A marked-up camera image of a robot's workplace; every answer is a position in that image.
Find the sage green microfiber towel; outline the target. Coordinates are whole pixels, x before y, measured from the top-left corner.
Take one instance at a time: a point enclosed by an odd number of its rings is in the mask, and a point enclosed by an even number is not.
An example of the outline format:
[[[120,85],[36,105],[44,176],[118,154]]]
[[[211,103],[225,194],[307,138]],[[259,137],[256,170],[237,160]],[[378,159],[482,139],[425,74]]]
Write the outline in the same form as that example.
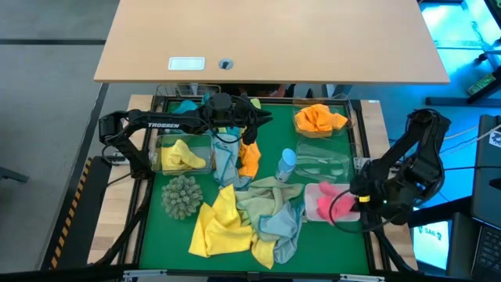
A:
[[[262,241],[275,241],[278,235],[265,233],[260,230],[261,216],[273,216],[278,213],[284,204],[298,197],[304,189],[301,183],[281,183],[274,176],[255,180],[247,190],[236,190],[236,208],[244,226],[252,226]]]

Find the green table mat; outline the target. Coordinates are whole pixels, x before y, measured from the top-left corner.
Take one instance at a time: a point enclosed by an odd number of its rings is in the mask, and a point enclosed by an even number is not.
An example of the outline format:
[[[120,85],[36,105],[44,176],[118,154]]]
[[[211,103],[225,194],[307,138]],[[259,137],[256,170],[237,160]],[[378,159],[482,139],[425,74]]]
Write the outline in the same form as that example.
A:
[[[258,129],[261,151],[257,177],[262,179],[276,172],[283,149],[296,147],[298,134],[293,125],[293,107],[288,104],[264,103],[272,112],[272,121]],[[169,217],[161,203],[162,187],[170,176],[158,174],[153,183],[152,200],[142,242],[141,269],[200,271],[266,272],[251,254],[242,251],[203,258],[189,253],[196,217],[176,220]],[[307,222],[298,238],[297,251],[289,262],[273,266],[274,273],[331,274],[369,272],[366,246],[362,234],[344,233],[326,222]]]

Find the light blue spray bottle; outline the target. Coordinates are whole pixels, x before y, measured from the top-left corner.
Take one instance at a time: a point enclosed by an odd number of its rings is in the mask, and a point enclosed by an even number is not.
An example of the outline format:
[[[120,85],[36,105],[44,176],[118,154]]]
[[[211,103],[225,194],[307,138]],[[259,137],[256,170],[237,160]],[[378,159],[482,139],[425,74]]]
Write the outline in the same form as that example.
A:
[[[290,178],[290,175],[294,171],[296,164],[296,153],[290,148],[284,149],[278,162],[275,178],[279,182],[285,183]]]

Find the yellow waffle microfiber towel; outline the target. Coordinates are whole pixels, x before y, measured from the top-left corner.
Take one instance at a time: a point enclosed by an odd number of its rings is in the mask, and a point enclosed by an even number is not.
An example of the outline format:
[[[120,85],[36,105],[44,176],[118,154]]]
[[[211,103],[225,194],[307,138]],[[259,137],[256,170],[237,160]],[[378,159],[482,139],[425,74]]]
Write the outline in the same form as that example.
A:
[[[197,216],[189,253],[209,258],[213,255],[246,251],[254,231],[244,226],[236,208],[233,184],[219,190],[212,206],[202,203]]]

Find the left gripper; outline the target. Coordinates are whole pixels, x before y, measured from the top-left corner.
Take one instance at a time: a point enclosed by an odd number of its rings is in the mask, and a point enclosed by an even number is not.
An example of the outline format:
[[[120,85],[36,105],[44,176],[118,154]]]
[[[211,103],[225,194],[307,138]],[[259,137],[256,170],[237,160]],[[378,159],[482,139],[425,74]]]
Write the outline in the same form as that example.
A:
[[[271,112],[254,107],[248,98],[231,96],[220,92],[206,95],[201,107],[201,125],[204,131],[215,130],[219,127],[262,126],[272,120]]]

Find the teal microfiber towel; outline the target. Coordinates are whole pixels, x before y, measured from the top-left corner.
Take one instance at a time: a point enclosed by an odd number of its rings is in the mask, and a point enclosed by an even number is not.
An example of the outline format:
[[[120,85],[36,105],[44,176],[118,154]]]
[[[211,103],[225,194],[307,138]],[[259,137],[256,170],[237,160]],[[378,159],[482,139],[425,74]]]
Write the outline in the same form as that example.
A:
[[[183,114],[185,113],[186,111],[189,111],[189,110],[195,110],[197,109],[199,106],[202,106],[204,105],[209,99],[211,98],[211,95],[210,94],[205,94],[201,100],[200,103],[195,103],[194,101],[192,100],[183,100],[179,106],[177,108],[174,109],[173,113],[174,114]]]

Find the black laptop computer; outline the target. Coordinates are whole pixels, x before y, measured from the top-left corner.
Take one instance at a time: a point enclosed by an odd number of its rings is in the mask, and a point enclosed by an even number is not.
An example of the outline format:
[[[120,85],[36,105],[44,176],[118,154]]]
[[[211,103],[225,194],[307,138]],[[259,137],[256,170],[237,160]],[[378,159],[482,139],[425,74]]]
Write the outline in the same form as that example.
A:
[[[501,117],[481,116],[479,136],[471,214],[481,227],[472,275],[501,282]]]

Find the silver aluminium bracket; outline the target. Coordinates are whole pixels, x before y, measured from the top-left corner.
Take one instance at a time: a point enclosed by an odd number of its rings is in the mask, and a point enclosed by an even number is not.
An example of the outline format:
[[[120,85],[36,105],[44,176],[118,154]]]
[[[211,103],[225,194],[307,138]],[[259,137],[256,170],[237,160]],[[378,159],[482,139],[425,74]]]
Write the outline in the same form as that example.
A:
[[[166,276],[168,271],[166,269],[134,269],[126,270],[123,272],[123,282],[137,282],[141,277],[162,277]]]
[[[370,275],[341,274],[339,282],[386,282],[384,277]]]

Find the pink microfiber towel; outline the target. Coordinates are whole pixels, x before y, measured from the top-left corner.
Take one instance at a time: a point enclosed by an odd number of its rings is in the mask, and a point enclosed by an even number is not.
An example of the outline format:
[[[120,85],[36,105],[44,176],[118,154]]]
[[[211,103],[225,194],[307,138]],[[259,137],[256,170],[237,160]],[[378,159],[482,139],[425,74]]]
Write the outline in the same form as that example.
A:
[[[355,204],[355,197],[349,192],[348,184],[319,184],[321,197],[317,202],[317,213],[329,223],[332,219],[338,220],[353,214],[351,208]]]

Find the light wooden desk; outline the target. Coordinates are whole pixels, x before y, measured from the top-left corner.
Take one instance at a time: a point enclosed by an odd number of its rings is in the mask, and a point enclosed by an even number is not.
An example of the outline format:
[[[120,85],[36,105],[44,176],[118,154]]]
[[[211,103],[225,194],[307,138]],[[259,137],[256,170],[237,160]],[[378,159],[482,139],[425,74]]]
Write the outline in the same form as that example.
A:
[[[169,70],[178,56],[205,68]],[[120,0],[94,79],[449,82],[416,0]]]

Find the black desk foot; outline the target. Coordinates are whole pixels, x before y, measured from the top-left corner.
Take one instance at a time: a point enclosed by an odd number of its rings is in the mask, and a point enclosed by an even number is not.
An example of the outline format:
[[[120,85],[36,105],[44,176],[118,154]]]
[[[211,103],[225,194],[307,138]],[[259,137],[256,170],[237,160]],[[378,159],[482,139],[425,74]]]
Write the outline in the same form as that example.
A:
[[[490,98],[497,92],[501,92],[501,66],[475,82],[467,90],[467,98],[427,97],[425,104],[442,107],[501,107],[501,98]]]

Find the yellow fluffy microfiber towel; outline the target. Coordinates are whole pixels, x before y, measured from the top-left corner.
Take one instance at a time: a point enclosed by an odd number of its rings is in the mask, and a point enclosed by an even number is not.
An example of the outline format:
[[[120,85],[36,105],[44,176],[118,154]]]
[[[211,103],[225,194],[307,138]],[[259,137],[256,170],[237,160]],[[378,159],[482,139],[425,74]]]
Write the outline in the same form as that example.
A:
[[[276,241],[263,241],[255,233],[251,238],[250,250],[254,258],[265,268],[271,269],[274,265],[274,248]]]

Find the orange microfiber towel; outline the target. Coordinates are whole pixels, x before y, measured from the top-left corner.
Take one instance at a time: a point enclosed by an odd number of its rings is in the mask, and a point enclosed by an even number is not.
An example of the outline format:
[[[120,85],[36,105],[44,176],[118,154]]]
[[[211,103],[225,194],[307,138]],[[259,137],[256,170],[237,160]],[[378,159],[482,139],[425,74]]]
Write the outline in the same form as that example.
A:
[[[241,143],[239,150],[241,167],[238,169],[239,176],[248,176],[252,179],[257,175],[261,153],[256,143],[245,145]]]
[[[317,103],[301,108],[294,115],[296,129],[301,133],[327,134],[342,129],[348,119],[332,112],[327,105]]]

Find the small monitor showing logo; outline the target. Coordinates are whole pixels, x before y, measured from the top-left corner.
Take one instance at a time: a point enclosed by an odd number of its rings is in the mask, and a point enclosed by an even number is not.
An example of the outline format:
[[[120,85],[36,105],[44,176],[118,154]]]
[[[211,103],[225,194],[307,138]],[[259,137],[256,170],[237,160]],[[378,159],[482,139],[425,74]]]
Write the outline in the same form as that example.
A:
[[[417,261],[446,269],[449,253],[447,221],[413,227],[413,251]]]

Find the green spiky ball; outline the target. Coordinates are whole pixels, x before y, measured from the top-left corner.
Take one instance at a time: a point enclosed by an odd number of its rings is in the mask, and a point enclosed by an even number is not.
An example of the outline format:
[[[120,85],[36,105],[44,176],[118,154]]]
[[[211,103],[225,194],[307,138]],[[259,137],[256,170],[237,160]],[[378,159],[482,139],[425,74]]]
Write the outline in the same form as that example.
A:
[[[204,201],[202,189],[193,176],[180,175],[162,187],[162,205],[170,218],[184,220],[197,212]]]

